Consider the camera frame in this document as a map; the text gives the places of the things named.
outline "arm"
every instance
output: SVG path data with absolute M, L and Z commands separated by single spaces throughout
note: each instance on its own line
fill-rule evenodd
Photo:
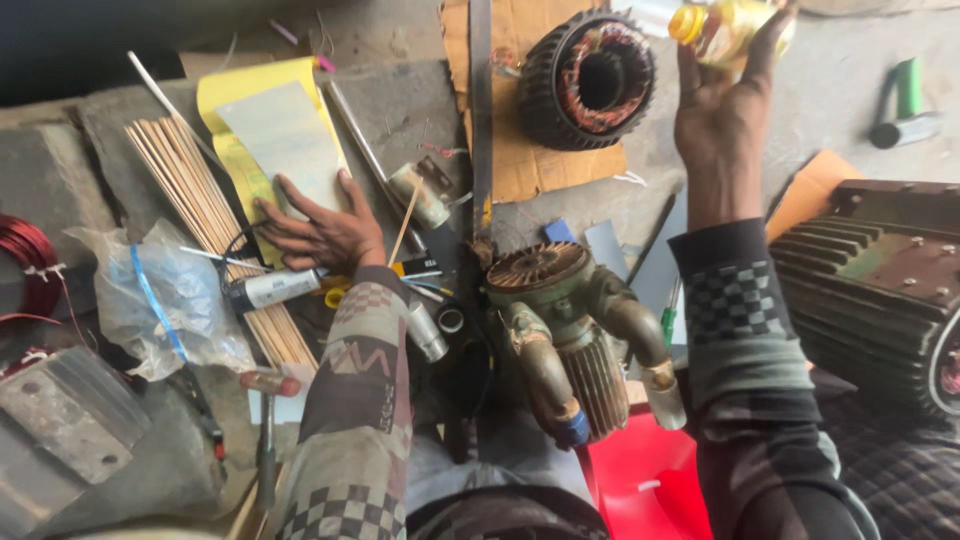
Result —
M 384 266 L 383 238 L 356 183 L 341 171 L 353 214 L 322 209 L 277 182 L 303 223 L 258 201 L 264 238 L 293 270 L 321 265 L 353 276 L 307 394 L 276 538 L 395 539 L 406 521 L 413 435 L 405 354 L 409 292 Z
M 730 538 L 876 538 L 837 478 L 832 442 L 790 326 L 760 205 L 774 49 L 791 13 L 759 32 L 741 81 L 679 51 L 675 137 L 690 233 L 671 240 L 686 294 L 691 417 L 710 526 Z

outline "green handle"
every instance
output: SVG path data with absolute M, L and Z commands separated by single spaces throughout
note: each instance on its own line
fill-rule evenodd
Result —
M 897 64 L 897 118 L 903 120 L 919 114 L 922 101 L 920 59 L 900 62 Z
M 673 344 L 673 320 L 677 318 L 677 310 L 667 308 L 660 317 L 660 325 L 663 327 L 663 341 L 666 343 L 667 353 L 670 352 L 670 346 Z

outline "orange paper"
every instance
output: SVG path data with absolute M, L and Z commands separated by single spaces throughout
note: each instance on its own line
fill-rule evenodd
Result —
M 604 4 L 603 0 L 492 0 L 492 49 L 506 47 L 523 61 L 542 37 L 571 16 Z M 468 12 L 466 0 L 441 6 L 444 48 L 457 92 L 457 107 L 464 113 L 470 138 Z M 621 144 L 587 152 L 559 152 L 527 138 L 516 116 L 516 83 L 514 77 L 493 73 L 495 202 L 525 201 L 543 191 L 585 184 L 627 171 L 627 158 Z
M 860 171 L 830 150 L 823 150 L 794 176 L 783 194 L 780 206 L 767 222 L 767 243 L 787 229 L 823 214 L 829 207 L 830 193 L 841 182 L 862 179 Z

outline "pants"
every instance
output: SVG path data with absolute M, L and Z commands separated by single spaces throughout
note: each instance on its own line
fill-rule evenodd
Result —
M 580 461 L 557 448 L 533 415 L 510 410 L 477 418 L 479 459 L 457 465 L 436 430 L 415 432 L 407 469 L 407 515 L 438 499 L 501 485 L 559 487 L 593 504 Z

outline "water pump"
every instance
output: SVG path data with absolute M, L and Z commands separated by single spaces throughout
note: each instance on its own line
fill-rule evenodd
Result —
M 609 335 L 636 355 L 660 426 L 686 423 L 659 319 L 589 249 L 540 244 L 502 258 L 486 278 L 534 414 L 561 446 L 596 442 L 627 425 L 625 374 Z

